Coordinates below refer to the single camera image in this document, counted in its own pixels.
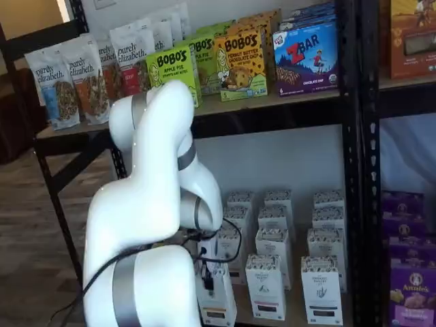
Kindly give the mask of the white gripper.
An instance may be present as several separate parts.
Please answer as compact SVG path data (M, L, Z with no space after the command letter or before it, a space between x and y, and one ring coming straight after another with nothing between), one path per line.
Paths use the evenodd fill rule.
M202 239L198 243L198 258L205 262L201 265L201 278L205 290L214 290L213 276L208 269L207 262L216 262L218 240L216 237Z

